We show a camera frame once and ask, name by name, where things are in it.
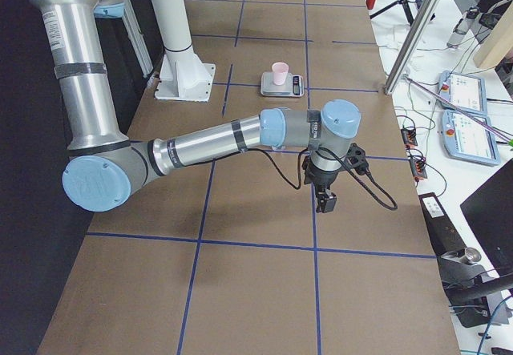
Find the metal reacher grabber stick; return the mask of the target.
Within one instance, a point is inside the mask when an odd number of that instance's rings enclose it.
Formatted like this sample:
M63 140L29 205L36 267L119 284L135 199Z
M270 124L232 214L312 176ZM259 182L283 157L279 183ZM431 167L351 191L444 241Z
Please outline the metal reacher grabber stick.
M426 88L422 84L414 81L412 78L408 77L407 75L402 75L401 79L403 79L406 82L408 82L408 83L412 84L413 86L417 87L418 89L420 89L424 93L426 93L428 95L431 95L434 99L436 99L440 103L446 105L450 109L458 112L460 115L466 116L468 119L470 119L471 121L477 123L480 127L483 127L485 130L487 130L491 134L495 135L498 139L502 140L504 143L506 143L510 147L513 146L512 138L508 138L505 132L499 131L498 129L493 128L492 126L486 124L484 121L481 121L480 119L478 119L477 117L472 115L470 112L464 111L463 109L455 106L454 104L452 104L448 100L444 99L441 95L439 95L439 94L437 94L437 93L435 93L433 91L430 91L428 88Z

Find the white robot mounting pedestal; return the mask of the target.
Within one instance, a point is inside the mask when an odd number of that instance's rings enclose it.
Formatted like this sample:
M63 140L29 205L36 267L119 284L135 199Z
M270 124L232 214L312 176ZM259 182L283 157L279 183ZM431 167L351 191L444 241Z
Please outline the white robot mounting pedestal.
M195 53L184 0L151 0L164 45L156 98L207 102L216 66Z

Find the pink plastic cup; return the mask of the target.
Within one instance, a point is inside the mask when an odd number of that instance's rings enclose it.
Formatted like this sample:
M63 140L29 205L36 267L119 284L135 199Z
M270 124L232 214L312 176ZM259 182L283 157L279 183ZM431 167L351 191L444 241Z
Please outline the pink plastic cup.
M289 65L284 62L275 62L272 65L272 73L273 84L277 86L282 86L285 84L285 81L288 77Z

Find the digital kitchen scale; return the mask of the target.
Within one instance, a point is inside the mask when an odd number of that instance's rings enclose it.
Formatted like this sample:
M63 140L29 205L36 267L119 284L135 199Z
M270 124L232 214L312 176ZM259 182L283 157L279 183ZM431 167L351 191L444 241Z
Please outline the digital kitchen scale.
M301 75L287 74L285 82L276 85L273 73L266 71L261 76L261 94L269 97L300 98L304 95L304 80Z

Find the far blue teach pendant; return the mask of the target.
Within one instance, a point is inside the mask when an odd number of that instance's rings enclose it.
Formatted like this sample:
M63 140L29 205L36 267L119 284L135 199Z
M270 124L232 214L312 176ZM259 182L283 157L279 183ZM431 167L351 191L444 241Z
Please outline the far blue teach pendant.
M443 71L438 79L438 94L465 111L487 113L485 80L476 75Z

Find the blue teach pendant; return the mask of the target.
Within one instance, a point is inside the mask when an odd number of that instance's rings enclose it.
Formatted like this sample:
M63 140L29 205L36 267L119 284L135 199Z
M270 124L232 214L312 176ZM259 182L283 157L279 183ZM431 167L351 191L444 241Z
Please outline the blue teach pendant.
M485 80L476 75L443 71L438 79L438 94L465 111L487 113Z
M487 166L501 163L495 136L457 111L442 113L442 139L452 158Z

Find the aluminium frame post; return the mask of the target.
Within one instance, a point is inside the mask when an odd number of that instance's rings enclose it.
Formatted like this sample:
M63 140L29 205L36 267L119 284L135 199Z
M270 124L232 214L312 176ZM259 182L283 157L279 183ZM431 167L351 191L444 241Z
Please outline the aluminium frame post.
M432 19L435 8L438 5L439 0L423 0L419 11L417 12L414 21L410 24L410 30L402 44L402 47L398 53L398 57L392 66L392 69L388 75L384 86L384 92L387 95L391 95L399 79L402 76L406 64L410 61L410 58L414 51L417 49L418 42L422 37L427 24Z

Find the near blue teach pendant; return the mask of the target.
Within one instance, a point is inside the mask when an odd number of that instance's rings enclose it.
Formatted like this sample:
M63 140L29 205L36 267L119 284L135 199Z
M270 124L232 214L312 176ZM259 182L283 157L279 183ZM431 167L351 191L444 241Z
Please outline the near blue teach pendant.
M495 136L457 111L442 113L442 139L452 158L487 166L501 163Z

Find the black desk clamp device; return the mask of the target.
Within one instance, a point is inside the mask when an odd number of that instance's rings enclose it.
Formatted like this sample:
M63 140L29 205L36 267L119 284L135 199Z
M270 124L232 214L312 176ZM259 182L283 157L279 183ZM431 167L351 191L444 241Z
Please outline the black desk clamp device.
M492 277L479 263L480 251L464 243L438 197L429 192L419 200L442 287L459 322L465 328L506 324L512 314L499 303L502 291L512 287L512 272Z

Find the black computer monitor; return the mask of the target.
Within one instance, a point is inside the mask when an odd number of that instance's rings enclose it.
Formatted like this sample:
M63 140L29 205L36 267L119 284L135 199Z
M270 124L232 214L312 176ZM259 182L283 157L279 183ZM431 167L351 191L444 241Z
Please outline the black computer monitor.
M460 205L476 240L499 274L512 271L512 162Z

